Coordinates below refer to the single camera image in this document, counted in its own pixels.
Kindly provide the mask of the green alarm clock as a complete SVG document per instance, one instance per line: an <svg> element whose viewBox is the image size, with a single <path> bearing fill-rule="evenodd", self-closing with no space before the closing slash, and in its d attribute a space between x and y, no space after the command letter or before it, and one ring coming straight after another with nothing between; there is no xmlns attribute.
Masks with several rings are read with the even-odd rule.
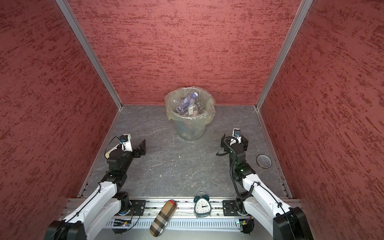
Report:
<svg viewBox="0 0 384 240"><path fill-rule="evenodd" d="M194 214L196 218L205 218L211 216L212 206L210 197L204 192L198 192L194 198Z"/></svg>

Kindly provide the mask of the purple label clear bottle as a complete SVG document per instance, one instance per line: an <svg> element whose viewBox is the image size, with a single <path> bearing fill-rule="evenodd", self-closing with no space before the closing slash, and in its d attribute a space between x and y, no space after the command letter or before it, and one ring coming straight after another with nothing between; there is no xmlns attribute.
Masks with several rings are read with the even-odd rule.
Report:
<svg viewBox="0 0 384 240"><path fill-rule="evenodd" d="M176 104L177 113L181 114L181 113L184 113L185 111L187 111L189 106L192 106L195 104L195 102L198 99L198 96L199 96L199 94L197 92L194 92L194 93L189 94L184 99L176 99L175 104Z"/></svg>

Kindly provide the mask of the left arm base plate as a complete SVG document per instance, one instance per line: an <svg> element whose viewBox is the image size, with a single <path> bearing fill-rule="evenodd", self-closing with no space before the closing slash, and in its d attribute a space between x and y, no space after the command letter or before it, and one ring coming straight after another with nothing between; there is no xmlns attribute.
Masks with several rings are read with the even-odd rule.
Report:
<svg viewBox="0 0 384 240"><path fill-rule="evenodd" d="M120 211L120 216L143 216L146 208L146 200L125 201Z"/></svg>

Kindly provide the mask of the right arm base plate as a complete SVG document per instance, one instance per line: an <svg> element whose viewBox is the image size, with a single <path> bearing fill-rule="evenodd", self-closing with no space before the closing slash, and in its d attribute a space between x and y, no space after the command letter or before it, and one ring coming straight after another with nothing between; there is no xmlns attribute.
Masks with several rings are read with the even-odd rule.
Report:
<svg viewBox="0 0 384 240"><path fill-rule="evenodd" d="M240 199L236 200L224 200L223 202L223 213L226 217L235 216L247 216L243 201Z"/></svg>

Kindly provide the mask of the tape roll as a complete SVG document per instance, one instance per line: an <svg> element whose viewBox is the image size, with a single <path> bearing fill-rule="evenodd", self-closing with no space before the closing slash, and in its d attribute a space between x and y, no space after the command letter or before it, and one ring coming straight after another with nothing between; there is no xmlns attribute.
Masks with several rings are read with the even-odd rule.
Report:
<svg viewBox="0 0 384 240"><path fill-rule="evenodd" d="M256 158L257 165L262 169L269 169L272 166L272 160L270 157L264 154L260 154Z"/></svg>

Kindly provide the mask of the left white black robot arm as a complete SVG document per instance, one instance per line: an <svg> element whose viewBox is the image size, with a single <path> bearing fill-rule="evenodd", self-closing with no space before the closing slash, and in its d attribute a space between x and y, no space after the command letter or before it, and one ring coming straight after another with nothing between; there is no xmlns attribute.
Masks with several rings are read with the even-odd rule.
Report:
<svg viewBox="0 0 384 240"><path fill-rule="evenodd" d="M45 240L93 240L113 216L134 216L135 207L121 188L132 161L146 154L146 141L134 149L129 134L118 140L118 145L105 152L109 170L96 190L63 220L53 221L47 227Z"/></svg>

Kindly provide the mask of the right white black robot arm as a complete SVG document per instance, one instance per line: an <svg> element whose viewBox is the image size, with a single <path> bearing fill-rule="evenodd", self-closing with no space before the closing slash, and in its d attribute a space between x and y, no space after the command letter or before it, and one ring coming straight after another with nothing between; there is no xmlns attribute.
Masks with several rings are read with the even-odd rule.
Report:
<svg viewBox="0 0 384 240"><path fill-rule="evenodd" d="M249 141L240 129L221 139L223 156L229 155L230 177L237 195L237 209L260 223L274 240L313 240L305 213L277 197L246 160Z"/></svg>

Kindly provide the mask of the plaid glasses case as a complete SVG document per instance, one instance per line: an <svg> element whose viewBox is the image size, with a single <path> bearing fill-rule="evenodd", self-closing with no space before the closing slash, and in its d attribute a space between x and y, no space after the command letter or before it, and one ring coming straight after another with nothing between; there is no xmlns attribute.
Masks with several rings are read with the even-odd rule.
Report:
<svg viewBox="0 0 384 240"><path fill-rule="evenodd" d="M176 209L177 204L174 200L169 200L165 203L150 226L150 234L153 237L158 237L163 232Z"/></svg>

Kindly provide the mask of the clear plastic bin liner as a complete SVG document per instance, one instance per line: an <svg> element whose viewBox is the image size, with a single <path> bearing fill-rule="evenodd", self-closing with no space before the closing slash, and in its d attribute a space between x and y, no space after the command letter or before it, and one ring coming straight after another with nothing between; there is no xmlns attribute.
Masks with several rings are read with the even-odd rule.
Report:
<svg viewBox="0 0 384 240"><path fill-rule="evenodd" d="M191 124L208 125L215 116L216 100L199 87L180 88L165 97L166 114L169 120Z"/></svg>

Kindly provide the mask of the grey mesh waste bin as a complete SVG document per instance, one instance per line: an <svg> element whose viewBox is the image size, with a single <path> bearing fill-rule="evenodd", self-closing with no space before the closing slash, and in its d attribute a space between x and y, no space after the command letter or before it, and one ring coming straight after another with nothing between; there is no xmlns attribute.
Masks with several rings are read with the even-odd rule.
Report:
<svg viewBox="0 0 384 240"><path fill-rule="evenodd" d="M177 131L177 134L184 140L193 142L198 139L200 139L206 130L207 125L203 124L191 124L191 123L184 123L182 121L174 121L173 122L174 127Z"/></svg>

